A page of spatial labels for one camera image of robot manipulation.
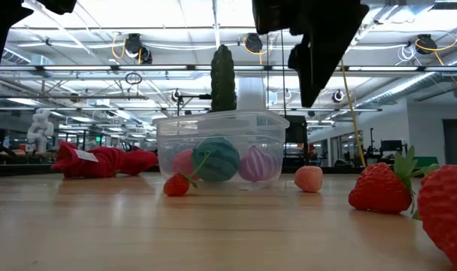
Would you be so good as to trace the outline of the red cloth with white tag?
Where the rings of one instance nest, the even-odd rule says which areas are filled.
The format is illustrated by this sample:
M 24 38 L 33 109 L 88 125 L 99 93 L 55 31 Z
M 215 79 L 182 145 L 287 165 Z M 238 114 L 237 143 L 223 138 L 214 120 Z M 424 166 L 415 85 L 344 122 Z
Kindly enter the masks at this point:
M 60 170 L 65 178 L 112 178 L 118 173 L 138 175 L 156 165 L 157 155 L 151 151 L 125 152 L 111 147 L 82 151 L 61 142 L 51 169 Z

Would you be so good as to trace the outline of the red strawberry toy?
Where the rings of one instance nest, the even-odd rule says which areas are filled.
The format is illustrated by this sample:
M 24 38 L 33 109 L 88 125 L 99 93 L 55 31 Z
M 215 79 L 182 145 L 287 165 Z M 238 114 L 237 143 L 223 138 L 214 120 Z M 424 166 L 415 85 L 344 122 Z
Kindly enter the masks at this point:
M 416 219 L 432 242 L 457 268 L 457 164 L 421 169 Z
M 392 166 L 379 162 L 366 167 L 349 193 L 349 205 L 357 210 L 386 214 L 414 212 L 416 193 L 412 178 L 439 168 L 432 163 L 418 169 L 417 163 L 415 148 L 410 147 L 405 155 L 395 154 Z

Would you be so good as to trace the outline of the green box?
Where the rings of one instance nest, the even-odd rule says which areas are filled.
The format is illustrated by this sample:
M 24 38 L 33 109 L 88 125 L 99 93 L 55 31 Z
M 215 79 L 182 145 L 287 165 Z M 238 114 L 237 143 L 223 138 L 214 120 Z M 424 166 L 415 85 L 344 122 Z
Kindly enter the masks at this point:
M 439 163 L 437 157 L 415 157 L 415 159 L 417 160 L 415 166 L 416 169 L 421 169 Z

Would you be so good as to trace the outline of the purple striped onion toy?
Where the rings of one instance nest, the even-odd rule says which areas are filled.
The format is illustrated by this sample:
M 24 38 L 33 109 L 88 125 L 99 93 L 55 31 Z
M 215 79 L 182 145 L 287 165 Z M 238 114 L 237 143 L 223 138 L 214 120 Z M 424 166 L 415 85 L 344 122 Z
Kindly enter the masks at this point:
M 279 171 L 277 158 L 257 146 L 251 146 L 240 160 L 239 175 L 246 181 L 269 181 Z

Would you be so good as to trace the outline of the pink peach toy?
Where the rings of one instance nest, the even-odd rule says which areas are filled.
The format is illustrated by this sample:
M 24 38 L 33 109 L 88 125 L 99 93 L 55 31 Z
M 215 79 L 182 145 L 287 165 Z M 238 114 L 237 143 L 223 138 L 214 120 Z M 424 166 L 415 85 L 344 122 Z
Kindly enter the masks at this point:
M 303 166 L 294 174 L 294 183 L 304 192 L 317 193 L 322 186 L 323 171 L 318 166 Z

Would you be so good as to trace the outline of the small long-stemmed strawberry toy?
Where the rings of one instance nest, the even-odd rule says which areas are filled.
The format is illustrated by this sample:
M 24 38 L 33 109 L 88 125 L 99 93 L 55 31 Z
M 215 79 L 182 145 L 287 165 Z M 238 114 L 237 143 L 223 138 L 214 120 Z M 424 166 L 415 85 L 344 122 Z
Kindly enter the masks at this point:
M 184 196 L 191 187 L 198 188 L 198 171 L 201 170 L 210 155 L 211 151 L 205 151 L 201 162 L 197 166 L 194 165 L 193 158 L 191 157 L 190 171 L 186 169 L 175 171 L 163 185 L 163 193 L 166 196 Z

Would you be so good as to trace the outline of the black cabinet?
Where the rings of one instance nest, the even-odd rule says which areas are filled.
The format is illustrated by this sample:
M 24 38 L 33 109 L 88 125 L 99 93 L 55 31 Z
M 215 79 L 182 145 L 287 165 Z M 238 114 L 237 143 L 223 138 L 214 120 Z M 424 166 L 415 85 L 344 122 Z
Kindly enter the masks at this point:
M 304 116 L 287 115 L 285 119 L 289 121 L 289 127 L 285 130 L 283 166 L 305 166 L 309 160 L 306 118 Z

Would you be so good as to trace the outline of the white building column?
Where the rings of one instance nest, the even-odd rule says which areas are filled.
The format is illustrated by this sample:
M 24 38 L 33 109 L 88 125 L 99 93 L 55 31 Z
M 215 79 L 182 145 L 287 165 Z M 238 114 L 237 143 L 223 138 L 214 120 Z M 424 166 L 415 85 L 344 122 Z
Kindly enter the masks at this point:
M 263 78 L 239 78 L 238 109 L 265 109 L 266 102 Z

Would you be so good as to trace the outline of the black desk monitor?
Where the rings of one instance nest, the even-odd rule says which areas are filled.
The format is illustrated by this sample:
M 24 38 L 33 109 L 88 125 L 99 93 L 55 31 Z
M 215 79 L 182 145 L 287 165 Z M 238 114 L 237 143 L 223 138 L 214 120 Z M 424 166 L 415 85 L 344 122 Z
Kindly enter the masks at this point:
M 380 144 L 380 151 L 381 152 L 395 152 L 395 151 L 402 151 L 402 141 L 401 140 L 382 140 Z

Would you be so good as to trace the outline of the clear plastic tupperware container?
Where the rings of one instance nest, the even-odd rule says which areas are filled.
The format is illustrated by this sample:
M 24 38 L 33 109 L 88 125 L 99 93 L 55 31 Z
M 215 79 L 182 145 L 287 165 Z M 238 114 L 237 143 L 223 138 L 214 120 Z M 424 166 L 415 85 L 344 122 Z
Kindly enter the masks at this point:
M 248 152 L 251 146 L 273 154 L 279 163 L 279 171 L 269 181 L 250 182 L 240 177 L 237 172 L 229 181 L 209 182 L 201 178 L 197 184 L 210 188 L 235 188 L 240 190 L 259 190 L 271 186 L 279 180 L 282 172 L 282 162 L 285 146 L 285 130 L 289 122 L 282 116 L 267 110 L 235 110 L 241 114 L 254 115 L 256 117 L 255 128 L 245 135 L 200 135 L 197 132 L 197 122 L 202 120 L 205 114 L 186 115 L 155 120 L 157 127 L 157 154 L 160 173 L 164 178 L 171 177 L 172 161 L 174 156 L 183 150 L 193 150 L 195 146 L 211 137 L 225 137 L 230 141 L 240 155 L 240 160 Z M 218 115 L 228 114 L 233 111 L 214 112 Z

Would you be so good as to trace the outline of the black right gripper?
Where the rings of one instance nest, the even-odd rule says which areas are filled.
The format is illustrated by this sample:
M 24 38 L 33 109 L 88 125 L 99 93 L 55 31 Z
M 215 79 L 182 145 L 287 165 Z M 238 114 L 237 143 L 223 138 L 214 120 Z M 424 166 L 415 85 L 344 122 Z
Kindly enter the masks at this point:
M 297 72 L 301 104 L 311 108 L 370 10 L 361 0 L 301 0 L 302 43 L 291 50 L 288 67 Z

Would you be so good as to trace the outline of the white robot figure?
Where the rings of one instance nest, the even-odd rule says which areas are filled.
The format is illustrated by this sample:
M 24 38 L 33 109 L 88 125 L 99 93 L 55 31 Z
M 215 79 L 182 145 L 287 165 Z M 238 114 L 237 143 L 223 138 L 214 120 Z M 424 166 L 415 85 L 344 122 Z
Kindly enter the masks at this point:
M 32 124 L 27 132 L 28 143 L 36 143 L 37 152 L 39 153 L 44 153 L 47 150 L 47 137 L 52 136 L 54 132 L 54 126 L 48 120 L 49 116 L 50 110 L 36 109 L 32 115 Z

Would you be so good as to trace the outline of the pink dragon fruit toy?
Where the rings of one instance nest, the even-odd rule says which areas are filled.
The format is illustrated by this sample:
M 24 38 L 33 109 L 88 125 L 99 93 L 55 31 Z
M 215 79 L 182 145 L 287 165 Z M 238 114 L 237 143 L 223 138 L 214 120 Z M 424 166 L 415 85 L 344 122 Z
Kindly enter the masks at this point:
M 193 174 L 195 168 L 192 161 L 192 153 L 193 151 L 191 149 L 178 152 L 172 161 L 172 171 L 174 173 L 181 173 L 185 177 L 197 181 L 200 177 Z

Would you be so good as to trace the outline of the green striped watermelon toy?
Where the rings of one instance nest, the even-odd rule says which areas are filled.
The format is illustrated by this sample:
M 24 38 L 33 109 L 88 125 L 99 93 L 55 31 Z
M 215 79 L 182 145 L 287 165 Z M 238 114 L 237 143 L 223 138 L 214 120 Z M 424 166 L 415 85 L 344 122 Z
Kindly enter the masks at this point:
M 191 158 L 197 175 L 204 181 L 229 181 L 239 170 L 239 152 L 225 137 L 211 137 L 198 143 Z

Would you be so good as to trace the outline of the green cactus plant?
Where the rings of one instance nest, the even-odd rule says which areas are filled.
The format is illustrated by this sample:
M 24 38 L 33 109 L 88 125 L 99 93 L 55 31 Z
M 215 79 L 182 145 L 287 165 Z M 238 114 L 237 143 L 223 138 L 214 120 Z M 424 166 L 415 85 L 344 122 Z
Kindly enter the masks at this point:
M 232 111 L 236 109 L 235 71 L 232 53 L 222 44 L 211 61 L 211 107 L 212 111 Z

